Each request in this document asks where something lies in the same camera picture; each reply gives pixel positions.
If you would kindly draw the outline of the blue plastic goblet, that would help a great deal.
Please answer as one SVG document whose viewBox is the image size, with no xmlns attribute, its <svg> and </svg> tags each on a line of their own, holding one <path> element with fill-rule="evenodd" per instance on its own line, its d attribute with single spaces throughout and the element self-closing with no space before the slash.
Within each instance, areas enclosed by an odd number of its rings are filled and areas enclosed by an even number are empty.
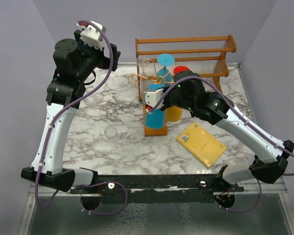
<svg viewBox="0 0 294 235">
<path fill-rule="evenodd" d="M 161 103 L 157 109 L 152 113 L 150 110 L 156 105 L 163 94 L 163 85 L 153 84 L 149 86 L 149 89 L 143 92 L 143 104 L 146 105 L 145 111 L 145 125 L 151 129 L 161 129 L 165 125 L 165 113 L 160 108 L 163 106 Z"/>
<path fill-rule="evenodd" d="M 157 62 L 162 68 L 157 72 L 157 75 L 162 77 L 161 83 L 165 86 L 169 86 L 172 81 L 172 75 L 167 67 L 172 66 L 175 63 L 174 57 L 170 54 L 163 53 L 157 57 Z"/>
</svg>

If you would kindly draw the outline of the red plastic goblet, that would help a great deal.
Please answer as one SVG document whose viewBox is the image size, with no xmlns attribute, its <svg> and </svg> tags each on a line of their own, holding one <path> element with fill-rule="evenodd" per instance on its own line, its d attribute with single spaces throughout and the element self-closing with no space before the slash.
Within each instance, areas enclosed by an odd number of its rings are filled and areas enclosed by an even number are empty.
<svg viewBox="0 0 294 235">
<path fill-rule="evenodd" d="M 173 73 L 174 74 L 177 74 L 179 72 L 182 72 L 182 71 L 189 71 L 190 69 L 186 66 L 176 66 L 174 69 L 173 69 Z"/>
</svg>

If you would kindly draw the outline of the orange plastic goblet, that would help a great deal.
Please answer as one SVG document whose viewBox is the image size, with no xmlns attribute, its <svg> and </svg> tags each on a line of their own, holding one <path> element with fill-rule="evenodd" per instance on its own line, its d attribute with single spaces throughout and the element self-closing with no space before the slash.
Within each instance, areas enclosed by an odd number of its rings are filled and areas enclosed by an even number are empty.
<svg viewBox="0 0 294 235">
<path fill-rule="evenodd" d="M 165 110 L 165 118 L 168 122 L 177 122 L 182 117 L 183 110 L 179 107 L 169 107 Z"/>
</svg>

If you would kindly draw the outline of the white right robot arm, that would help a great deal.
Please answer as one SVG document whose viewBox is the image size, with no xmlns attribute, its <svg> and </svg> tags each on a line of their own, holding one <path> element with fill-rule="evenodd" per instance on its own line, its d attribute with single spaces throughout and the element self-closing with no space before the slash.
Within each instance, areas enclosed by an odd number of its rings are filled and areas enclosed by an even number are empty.
<svg viewBox="0 0 294 235">
<path fill-rule="evenodd" d="M 263 130 L 220 91 L 207 92 L 199 75 L 190 70 L 174 78 L 175 83 L 158 91 L 162 110 L 172 106 L 188 110 L 192 116 L 230 133 L 255 154 L 242 163 L 223 166 L 215 179 L 218 190 L 227 191 L 253 178 L 273 184 L 285 174 L 287 159 L 294 150 L 292 141 L 282 141 Z"/>
</svg>

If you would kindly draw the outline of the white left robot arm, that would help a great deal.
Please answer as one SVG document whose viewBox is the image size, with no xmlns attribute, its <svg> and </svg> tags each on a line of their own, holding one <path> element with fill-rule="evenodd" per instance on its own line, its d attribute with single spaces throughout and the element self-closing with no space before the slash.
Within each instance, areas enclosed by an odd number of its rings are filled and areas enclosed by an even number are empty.
<svg viewBox="0 0 294 235">
<path fill-rule="evenodd" d="M 47 113 L 37 154 L 21 177 L 58 191 L 80 186 L 93 193 L 98 189 L 96 173 L 88 169 L 65 169 L 63 154 L 68 132 L 86 91 L 85 80 L 99 68 L 108 72 L 117 68 L 120 51 L 108 43 L 110 56 L 104 55 L 105 30 L 87 26 L 74 32 L 74 39 L 62 39 L 54 46 L 55 73 L 47 88 Z"/>
</svg>

